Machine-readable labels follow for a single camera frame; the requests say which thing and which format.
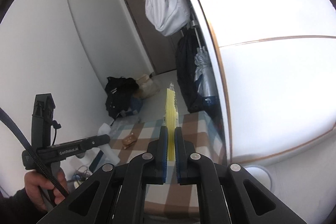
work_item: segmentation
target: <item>black bag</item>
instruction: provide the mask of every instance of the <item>black bag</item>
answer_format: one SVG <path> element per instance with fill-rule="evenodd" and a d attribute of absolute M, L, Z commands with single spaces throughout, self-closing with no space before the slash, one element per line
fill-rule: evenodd
<path fill-rule="evenodd" d="M 195 30 L 190 28 L 178 42 L 175 55 L 177 83 L 180 86 L 184 102 L 190 113 L 203 110 L 202 97 L 198 94 L 194 83 L 197 47 L 198 42 Z"/>
<path fill-rule="evenodd" d="M 139 89 L 133 78 L 107 77 L 105 91 L 108 94 L 105 103 L 109 116 L 116 119 L 122 110 L 127 111 L 131 104 L 131 96 Z"/>

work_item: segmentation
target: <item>person's arm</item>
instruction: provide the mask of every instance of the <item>person's arm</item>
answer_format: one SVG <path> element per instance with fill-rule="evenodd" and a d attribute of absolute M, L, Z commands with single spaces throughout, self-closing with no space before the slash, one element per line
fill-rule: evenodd
<path fill-rule="evenodd" d="M 57 177 L 61 185 L 67 189 L 65 175 L 61 169 Z M 54 188 L 54 185 L 41 174 L 31 171 L 25 175 L 25 188 L 19 190 L 14 196 L 0 200 L 0 222 L 4 224 L 35 224 L 47 212 L 40 190 L 52 190 L 55 203 L 59 204 L 64 197 Z"/>

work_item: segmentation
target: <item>yellow package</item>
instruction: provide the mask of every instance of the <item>yellow package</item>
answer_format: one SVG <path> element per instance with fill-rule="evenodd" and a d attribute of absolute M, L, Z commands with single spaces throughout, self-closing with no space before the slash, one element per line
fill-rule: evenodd
<path fill-rule="evenodd" d="M 168 157 L 167 160 L 175 161 L 175 128 L 179 126 L 179 113 L 177 111 L 174 84 L 170 83 L 167 89 L 166 115 L 163 118 L 163 125 L 168 129 Z"/>

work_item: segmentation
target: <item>brown door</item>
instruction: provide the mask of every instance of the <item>brown door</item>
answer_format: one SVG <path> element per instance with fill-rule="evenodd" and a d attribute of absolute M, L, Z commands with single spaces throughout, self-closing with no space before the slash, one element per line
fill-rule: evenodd
<path fill-rule="evenodd" d="M 126 0 L 155 73 L 175 70 L 175 49 L 181 34 L 177 32 L 170 37 L 164 37 L 158 32 L 146 17 L 145 2 L 146 0 Z"/>

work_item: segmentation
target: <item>triangular cutout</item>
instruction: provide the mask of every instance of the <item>triangular cutout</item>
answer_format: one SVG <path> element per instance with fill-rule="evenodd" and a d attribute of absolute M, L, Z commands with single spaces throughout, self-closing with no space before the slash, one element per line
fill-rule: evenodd
<path fill-rule="evenodd" d="M 256 215 L 262 216 L 276 208 L 275 204 L 266 197 L 256 186 L 249 180 L 243 182 L 247 194 L 251 200 Z"/>
<path fill-rule="evenodd" d="M 99 184 L 99 181 L 92 183 L 81 195 L 71 202 L 69 210 L 81 216 L 86 216 L 91 207 L 93 198 L 96 195 Z"/>

